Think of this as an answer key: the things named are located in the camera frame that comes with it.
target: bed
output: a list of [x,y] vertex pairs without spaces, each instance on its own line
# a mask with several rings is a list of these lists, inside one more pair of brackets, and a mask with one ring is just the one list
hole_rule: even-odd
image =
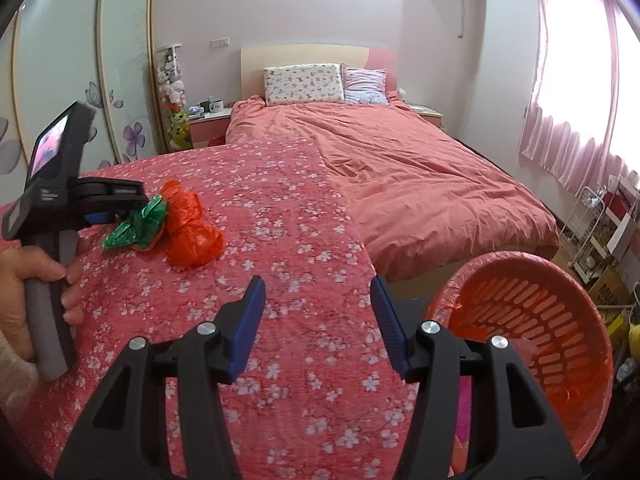
[[[386,68],[390,105],[266,106],[264,68],[344,62]],[[422,120],[393,92],[393,53],[340,45],[243,49],[242,95],[226,142],[302,136],[311,140],[343,195],[377,272],[396,293],[438,290],[464,262],[518,249],[546,258],[556,222],[532,192]]]

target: electrical outlet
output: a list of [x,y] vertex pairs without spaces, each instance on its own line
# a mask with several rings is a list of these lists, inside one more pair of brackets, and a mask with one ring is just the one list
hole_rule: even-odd
[[212,48],[220,48],[222,46],[229,46],[229,38],[220,38],[219,40],[211,40],[209,42]]

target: orange basket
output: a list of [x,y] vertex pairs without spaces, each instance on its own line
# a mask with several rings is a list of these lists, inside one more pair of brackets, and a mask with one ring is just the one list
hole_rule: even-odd
[[532,254],[484,254],[449,280],[428,319],[461,337],[503,335],[521,356],[523,346],[532,349],[523,358],[584,458],[607,414],[613,369],[598,311],[573,278]]

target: pink duvet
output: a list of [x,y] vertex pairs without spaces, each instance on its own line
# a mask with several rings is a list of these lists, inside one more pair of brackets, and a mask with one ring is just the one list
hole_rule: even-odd
[[521,183],[392,105],[236,104],[228,144],[284,135],[318,147],[377,272],[390,281],[506,246],[558,248],[553,216]]

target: plush toy rack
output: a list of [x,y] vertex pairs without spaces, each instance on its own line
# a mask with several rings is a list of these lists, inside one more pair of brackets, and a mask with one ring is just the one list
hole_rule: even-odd
[[193,147],[189,131],[188,114],[184,107],[187,99],[184,95],[182,69],[176,49],[180,43],[164,46],[158,50],[158,95],[162,108],[162,122],[172,152],[189,150]]

